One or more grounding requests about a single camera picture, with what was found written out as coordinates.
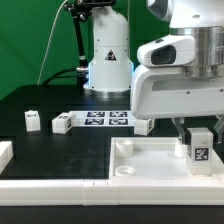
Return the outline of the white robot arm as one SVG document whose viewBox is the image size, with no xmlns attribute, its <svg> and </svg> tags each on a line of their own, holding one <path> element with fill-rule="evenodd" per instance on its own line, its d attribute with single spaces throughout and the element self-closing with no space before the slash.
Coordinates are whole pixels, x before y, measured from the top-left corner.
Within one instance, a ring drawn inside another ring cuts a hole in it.
<svg viewBox="0 0 224 224">
<path fill-rule="evenodd" d="M 224 114 L 224 0 L 149 0 L 170 33 L 139 47 L 131 87 L 138 119 Z"/>
</svg>

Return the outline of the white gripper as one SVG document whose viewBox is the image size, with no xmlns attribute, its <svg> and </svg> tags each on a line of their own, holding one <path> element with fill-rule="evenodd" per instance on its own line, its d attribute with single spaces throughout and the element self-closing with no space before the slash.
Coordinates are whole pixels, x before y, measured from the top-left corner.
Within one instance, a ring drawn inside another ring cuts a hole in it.
<svg viewBox="0 0 224 224">
<path fill-rule="evenodd" d="M 188 78 L 182 67 L 136 68 L 131 86 L 131 112 L 137 119 L 173 118 L 184 144 L 184 117 L 214 116 L 216 142 L 224 133 L 224 77 Z"/>
</svg>

